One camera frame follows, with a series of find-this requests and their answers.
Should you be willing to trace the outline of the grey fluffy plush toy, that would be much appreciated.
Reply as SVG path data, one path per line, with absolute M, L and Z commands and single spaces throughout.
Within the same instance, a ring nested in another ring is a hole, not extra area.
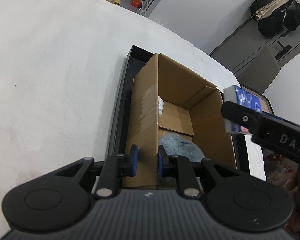
M 167 155 L 181 155 L 187 157 L 191 162 L 200 163 L 205 155 L 193 142 L 171 133 L 159 139 L 159 145 L 163 146 Z

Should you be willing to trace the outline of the white paper ball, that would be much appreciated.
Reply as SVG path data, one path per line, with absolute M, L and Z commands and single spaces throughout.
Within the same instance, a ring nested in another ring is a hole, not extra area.
M 162 117 L 164 108 L 164 101 L 160 96 L 158 96 L 158 117 Z

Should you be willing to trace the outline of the brown cardboard box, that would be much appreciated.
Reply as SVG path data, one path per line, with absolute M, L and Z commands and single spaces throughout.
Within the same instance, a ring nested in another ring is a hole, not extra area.
M 158 96 L 164 101 L 160 118 Z M 154 54 L 134 77 L 126 149 L 138 146 L 138 165 L 124 187 L 157 187 L 159 139 L 171 133 L 189 139 L 206 157 L 236 168 L 222 104 L 216 85 L 166 55 Z

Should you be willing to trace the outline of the blue tissue packet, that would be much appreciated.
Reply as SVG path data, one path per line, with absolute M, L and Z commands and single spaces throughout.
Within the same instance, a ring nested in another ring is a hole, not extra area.
M 223 90 L 224 103 L 221 108 L 222 117 L 225 119 L 225 130 L 228 134 L 250 135 L 249 129 L 241 126 L 244 123 L 244 111 L 262 112 L 260 99 L 237 85 L 232 85 Z

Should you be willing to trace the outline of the framed cork board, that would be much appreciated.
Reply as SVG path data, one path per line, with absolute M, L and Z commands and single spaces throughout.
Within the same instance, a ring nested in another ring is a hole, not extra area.
M 249 87 L 245 87 L 243 85 L 241 85 L 241 87 L 244 90 L 248 91 L 251 94 L 254 94 L 255 96 L 257 96 L 259 98 L 260 103 L 261 103 L 261 107 L 262 107 L 262 111 L 267 112 L 267 113 L 272 114 L 272 115 L 275 114 L 269 99 L 266 98 L 263 94 L 260 94 L 259 92 L 255 91 L 255 90 L 253 90 Z

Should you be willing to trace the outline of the grey leaning panel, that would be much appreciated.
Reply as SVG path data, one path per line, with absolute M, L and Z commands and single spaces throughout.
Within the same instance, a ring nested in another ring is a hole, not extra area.
M 280 70 L 269 46 L 265 45 L 237 79 L 242 86 L 263 94 Z

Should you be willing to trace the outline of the black shallow tray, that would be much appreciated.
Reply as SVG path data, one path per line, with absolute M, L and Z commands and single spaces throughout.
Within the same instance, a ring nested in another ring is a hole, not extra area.
M 150 51 L 132 45 L 127 57 L 123 60 L 123 69 L 120 76 L 117 99 L 115 101 L 106 156 L 115 153 L 125 153 L 133 79 L 152 56 L 153 54 Z M 237 169 L 245 173 L 250 173 L 248 148 L 244 135 L 232 135 L 231 138 L 234 146 Z

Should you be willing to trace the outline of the white table cloth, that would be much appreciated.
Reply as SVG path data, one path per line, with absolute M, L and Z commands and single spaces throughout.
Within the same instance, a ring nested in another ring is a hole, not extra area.
M 104 159 L 132 46 L 219 89 L 238 83 L 187 40 L 105 0 L 0 0 L 0 237 L 10 189 L 86 156 Z

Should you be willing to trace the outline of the hanging dark coats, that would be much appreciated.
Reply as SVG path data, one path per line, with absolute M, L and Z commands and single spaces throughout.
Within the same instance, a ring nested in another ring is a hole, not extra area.
M 300 25 L 300 10 L 292 4 L 293 0 L 254 0 L 249 9 L 258 31 L 268 38 L 284 28 L 295 31 Z

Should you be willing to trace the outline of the right yellow slipper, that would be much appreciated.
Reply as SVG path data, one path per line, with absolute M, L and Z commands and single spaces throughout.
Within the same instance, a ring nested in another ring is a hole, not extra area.
M 121 0 L 114 0 L 113 4 L 121 6 Z

